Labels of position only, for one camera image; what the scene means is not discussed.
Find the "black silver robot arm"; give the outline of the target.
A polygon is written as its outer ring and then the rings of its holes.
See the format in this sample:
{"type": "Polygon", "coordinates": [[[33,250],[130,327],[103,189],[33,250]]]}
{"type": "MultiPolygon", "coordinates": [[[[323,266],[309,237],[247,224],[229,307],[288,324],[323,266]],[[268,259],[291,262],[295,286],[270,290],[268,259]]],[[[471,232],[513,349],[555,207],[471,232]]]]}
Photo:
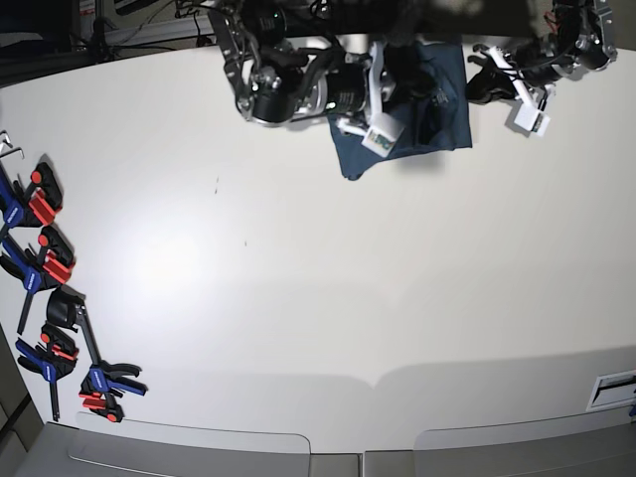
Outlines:
{"type": "Polygon", "coordinates": [[[605,1],[554,1],[544,15],[547,34],[509,47],[475,45],[469,61],[481,71],[466,85],[467,100],[515,99],[544,111],[558,80],[579,68],[601,71],[617,59],[612,15],[605,1]]]}
{"type": "Polygon", "coordinates": [[[206,1],[235,106],[278,127],[326,117],[344,135],[375,138],[386,156],[404,131],[404,103],[441,81],[424,63],[404,1],[206,1]]]}

